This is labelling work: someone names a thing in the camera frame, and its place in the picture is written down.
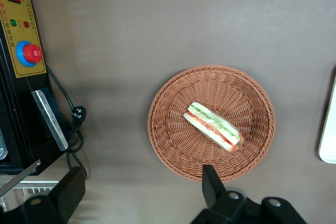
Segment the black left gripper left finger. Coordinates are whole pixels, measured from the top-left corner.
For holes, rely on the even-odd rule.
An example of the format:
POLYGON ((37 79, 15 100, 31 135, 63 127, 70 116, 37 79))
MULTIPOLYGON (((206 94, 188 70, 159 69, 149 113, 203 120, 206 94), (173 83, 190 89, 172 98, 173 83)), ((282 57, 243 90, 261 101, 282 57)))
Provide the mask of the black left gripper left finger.
POLYGON ((34 195, 13 210, 1 210, 1 223, 68 223, 85 192, 84 168, 73 167, 48 194, 34 195))

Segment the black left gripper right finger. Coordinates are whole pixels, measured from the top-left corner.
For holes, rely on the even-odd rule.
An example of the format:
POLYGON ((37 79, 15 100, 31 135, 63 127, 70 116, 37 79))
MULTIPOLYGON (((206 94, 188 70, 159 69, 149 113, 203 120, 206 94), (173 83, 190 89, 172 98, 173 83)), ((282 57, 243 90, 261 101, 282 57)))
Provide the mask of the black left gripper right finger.
POLYGON ((262 223, 261 206, 227 190, 212 165, 203 166, 202 192, 207 207, 192 223, 262 223))

